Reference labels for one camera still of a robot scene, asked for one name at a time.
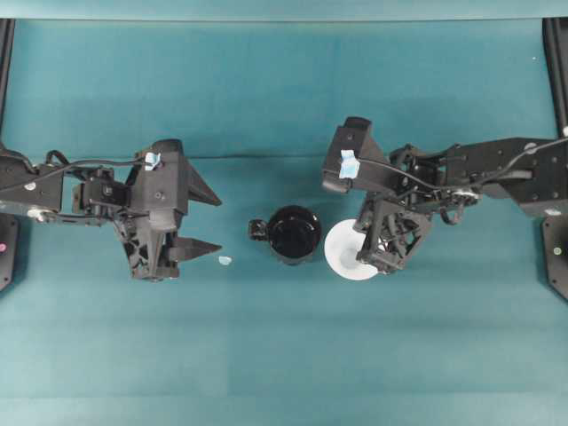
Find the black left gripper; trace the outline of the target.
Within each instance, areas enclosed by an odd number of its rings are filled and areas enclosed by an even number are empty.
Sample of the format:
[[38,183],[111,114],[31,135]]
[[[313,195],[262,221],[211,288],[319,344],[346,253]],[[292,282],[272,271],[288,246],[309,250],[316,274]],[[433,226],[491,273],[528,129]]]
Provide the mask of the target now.
[[131,194],[114,228],[136,280],[175,279],[178,262],[219,251],[217,244],[179,237],[178,229],[191,201],[220,206],[222,201],[185,158],[185,195]]

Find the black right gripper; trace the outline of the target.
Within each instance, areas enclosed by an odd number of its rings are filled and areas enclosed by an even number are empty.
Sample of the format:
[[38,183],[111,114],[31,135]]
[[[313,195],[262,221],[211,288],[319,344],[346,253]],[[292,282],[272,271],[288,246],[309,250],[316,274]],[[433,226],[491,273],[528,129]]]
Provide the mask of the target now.
[[419,212],[414,203],[422,184],[414,177],[394,176],[387,192],[368,192],[353,226],[365,239],[356,255],[380,274],[405,268],[431,229],[431,214]]

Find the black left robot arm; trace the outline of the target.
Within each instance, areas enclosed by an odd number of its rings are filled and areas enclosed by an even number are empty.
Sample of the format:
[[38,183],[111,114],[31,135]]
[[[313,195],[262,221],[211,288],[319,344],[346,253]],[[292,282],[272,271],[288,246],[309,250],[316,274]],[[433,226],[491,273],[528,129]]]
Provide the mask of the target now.
[[130,173],[114,177],[119,162],[71,162],[51,150],[42,163],[1,150],[1,285],[12,283],[19,217],[43,224],[114,227],[130,273],[138,280],[174,279],[181,262],[214,253],[217,244],[181,237],[190,201],[221,200],[185,157],[178,139],[163,139],[128,161]]

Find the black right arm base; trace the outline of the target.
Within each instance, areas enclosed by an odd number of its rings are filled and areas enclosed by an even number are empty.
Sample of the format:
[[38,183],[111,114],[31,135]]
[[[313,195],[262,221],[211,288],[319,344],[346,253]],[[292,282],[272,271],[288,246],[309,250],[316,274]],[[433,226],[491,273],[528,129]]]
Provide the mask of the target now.
[[547,217],[540,226],[548,284],[565,301],[567,289],[567,216]]

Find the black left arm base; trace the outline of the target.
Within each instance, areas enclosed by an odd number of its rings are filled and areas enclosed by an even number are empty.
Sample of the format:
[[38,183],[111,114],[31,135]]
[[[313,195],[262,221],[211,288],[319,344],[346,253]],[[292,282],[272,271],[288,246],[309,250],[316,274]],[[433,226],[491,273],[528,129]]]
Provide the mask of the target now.
[[1,215],[1,296],[27,275],[30,226],[23,217]]

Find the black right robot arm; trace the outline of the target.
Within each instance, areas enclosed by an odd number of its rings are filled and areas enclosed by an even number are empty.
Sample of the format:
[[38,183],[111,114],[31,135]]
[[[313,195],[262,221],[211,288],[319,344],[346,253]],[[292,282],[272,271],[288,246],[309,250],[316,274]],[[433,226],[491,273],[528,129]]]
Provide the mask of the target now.
[[385,160],[359,158],[366,198],[356,259],[389,275],[405,268],[434,217],[458,225],[483,196],[511,199],[529,217],[567,215],[567,140],[505,138],[427,154],[406,145]]

